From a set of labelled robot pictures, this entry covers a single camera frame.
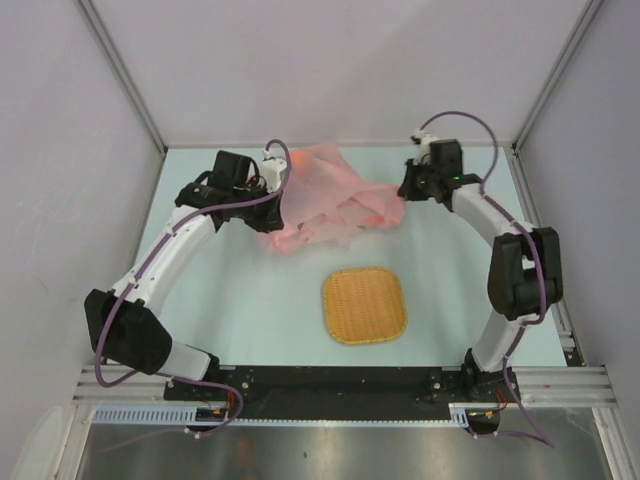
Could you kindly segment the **woven bamboo tray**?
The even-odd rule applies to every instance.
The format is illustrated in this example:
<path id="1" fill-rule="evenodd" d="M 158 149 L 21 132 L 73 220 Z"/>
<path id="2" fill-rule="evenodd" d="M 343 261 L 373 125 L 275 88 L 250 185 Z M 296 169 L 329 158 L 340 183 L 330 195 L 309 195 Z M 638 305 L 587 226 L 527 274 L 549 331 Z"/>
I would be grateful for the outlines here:
<path id="1" fill-rule="evenodd" d="M 329 334 L 344 345 L 389 342 L 408 325 L 399 277 L 383 267 L 332 273 L 323 283 L 322 302 Z"/>

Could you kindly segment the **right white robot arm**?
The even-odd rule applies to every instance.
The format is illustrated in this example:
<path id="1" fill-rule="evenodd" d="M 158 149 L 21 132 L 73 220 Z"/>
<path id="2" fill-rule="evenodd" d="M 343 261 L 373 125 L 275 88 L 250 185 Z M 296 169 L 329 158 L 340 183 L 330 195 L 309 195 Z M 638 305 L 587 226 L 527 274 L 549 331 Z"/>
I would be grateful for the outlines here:
<path id="1" fill-rule="evenodd" d="M 484 401 L 498 382 L 509 384 L 509 364 L 527 330 L 544 322 L 564 294 L 559 235 L 518 221 L 486 191 L 486 179 L 466 173 L 459 141 L 412 137 L 417 154 L 406 161 L 397 195 L 435 200 L 469 224 L 491 247 L 487 324 L 464 358 L 463 393 Z"/>

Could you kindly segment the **pink plastic bag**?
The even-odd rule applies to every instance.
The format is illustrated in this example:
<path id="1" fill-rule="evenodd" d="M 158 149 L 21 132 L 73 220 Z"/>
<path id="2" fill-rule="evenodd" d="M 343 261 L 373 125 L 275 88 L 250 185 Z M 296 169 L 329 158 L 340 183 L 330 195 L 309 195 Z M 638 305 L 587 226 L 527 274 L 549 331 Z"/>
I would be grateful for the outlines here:
<path id="1" fill-rule="evenodd" d="M 280 205 L 284 228 L 258 235 L 267 251 L 291 254 L 326 242 L 346 246 L 365 230 L 401 224 L 406 207 L 398 187 L 361 177 L 337 146 L 297 149 L 291 160 Z"/>

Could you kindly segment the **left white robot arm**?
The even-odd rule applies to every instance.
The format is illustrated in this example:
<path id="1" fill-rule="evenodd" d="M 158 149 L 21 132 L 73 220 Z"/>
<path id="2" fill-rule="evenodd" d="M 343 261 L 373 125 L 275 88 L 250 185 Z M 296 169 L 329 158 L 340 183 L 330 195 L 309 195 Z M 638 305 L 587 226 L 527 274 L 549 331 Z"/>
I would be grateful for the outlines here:
<path id="1" fill-rule="evenodd" d="M 204 350 L 173 339 L 160 313 L 174 284 L 198 250 L 227 222 L 239 219 L 258 233 L 283 229 L 281 199 L 292 171 L 289 153 L 263 159 L 221 150 L 211 169 L 183 187 L 162 233 L 145 256 L 106 291 L 84 301 L 94 372 L 107 388 L 102 362 L 111 360 L 135 375 L 159 375 L 185 383 L 197 398 L 221 387 L 220 361 Z"/>

